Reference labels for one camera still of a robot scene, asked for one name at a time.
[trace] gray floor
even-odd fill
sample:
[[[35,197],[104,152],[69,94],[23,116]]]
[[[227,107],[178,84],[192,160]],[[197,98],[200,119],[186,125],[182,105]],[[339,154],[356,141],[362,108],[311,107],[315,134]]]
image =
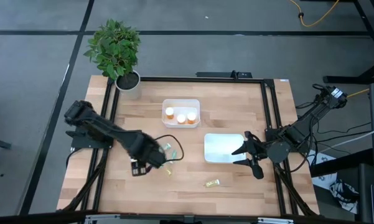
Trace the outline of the gray floor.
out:
[[[0,29],[78,30],[87,3],[0,0]],[[329,2],[299,4],[307,23],[331,6]],[[87,30],[97,29],[110,17],[139,30],[365,30],[351,3],[340,3],[321,24],[308,29],[300,25],[297,9],[288,0],[96,0]],[[56,208],[71,143],[65,135],[70,128],[62,115],[73,101],[84,98],[90,75],[100,74],[82,55],[87,38],[83,38],[77,57],[32,213],[52,212]],[[0,139],[13,144],[11,151],[0,149],[0,216],[13,215],[19,208],[75,39],[73,35],[0,36]],[[298,105],[312,101],[317,91],[311,85],[322,83],[323,75],[358,75],[372,66],[374,43],[363,37],[144,35],[138,57],[136,70],[143,76],[192,77],[196,72],[238,70],[252,72],[257,78],[287,78]],[[347,93],[366,88],[338,87]],[[368,105],[365,94],[352,98],[345,108],[331,111],[321,120],[320,130],[346,130],[369,122]],[[324,134],[317,138],[332,136]],[[368,138],[340,149],[355,152],[370,146]],[[345,155],[337,151],[327,153],[335,157]],[[338,216],[335,207],[329,208],[322,197],[318,199],[321,214],[352,218],[347,212]]]

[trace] potted plant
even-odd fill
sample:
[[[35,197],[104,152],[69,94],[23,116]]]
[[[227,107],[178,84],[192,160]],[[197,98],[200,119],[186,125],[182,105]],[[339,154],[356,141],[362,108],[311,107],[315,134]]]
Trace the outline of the potted plant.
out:
[[[89,50],[84,53],[90,62],[98,64],[102,75],[115,81],[121,95],[130,99],[141,96],[139,73],[133,70],[137,65],[137,49],[140,43],[138,32],[126,27],[123,22],[108,19],[105,26],[88,40]]]

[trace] plant pot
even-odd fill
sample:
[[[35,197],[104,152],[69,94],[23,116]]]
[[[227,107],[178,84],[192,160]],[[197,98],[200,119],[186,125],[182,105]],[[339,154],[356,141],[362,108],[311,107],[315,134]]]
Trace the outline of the plant pot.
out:
[[[141,97],[141,78],[139,73],[134,71],[130,74],[118,77],[115,85],[120,90],[120,97],[125,100],[137,100]]]

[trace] wooden tabletop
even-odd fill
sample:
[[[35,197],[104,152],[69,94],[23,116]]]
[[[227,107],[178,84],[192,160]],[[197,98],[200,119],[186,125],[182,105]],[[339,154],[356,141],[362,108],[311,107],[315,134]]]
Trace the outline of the wooden tabletop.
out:
[[[276,93],[282,124],[297,120],[291,87],[287,80],[275,80]],[[265,140],[266,121],[259,84],[252,83],[186,83],[186,82],[141,82],[140,100],[120,99],[115,123],[123,129],[142,129],[152,137],[174,135],[185,151],[182,161],[166,169],[153,169],[148,175],[132,177],[130,158],[115,141],[110,149],[100,199],[100,212],[150,213],[150,214],[195,214],[195,215],[279,215],[279,205],[272,163],[260,161],[264,178],[257,180],[249,167],[233,164],[208,164],[203,156],[203,137],[207,133],[242,134],[251,131]],[[95,111],[101,111],[106,88],[106,78],[92,76],[86,100]],[[166,128],[162,123],[162,102],[165,99],[197,99],[200,102],[201,122],[194,129]],[[271,95],[268,100],[273,126],[275,119]],[[178,149],[171,138],[159,140]],[[68,205],[86,181],[91,149],[82,150],[69,160],[67,172],[58,201],[58,208]],[[303,158],[290,153],[291,169]],[[312,186],[308,164],[292,174],[293,183],[310,208],[319,212]],[[204,183],[220,180],[220,186],[206,188]],[[91,208],[95,186],[89,199]],[[287,211],[289,199],[284,188]]]

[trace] green leaves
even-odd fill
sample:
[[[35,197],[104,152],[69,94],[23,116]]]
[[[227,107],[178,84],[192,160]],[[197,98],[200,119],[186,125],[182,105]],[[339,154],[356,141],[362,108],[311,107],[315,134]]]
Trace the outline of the green leaves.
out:
[[[140,43],[138,32],[122,22],[108,19],[105,26],[88,40],[89,50],[84,56],[93,59],[102,75],[117,79],[133,71],[137,64],[137,49]]]

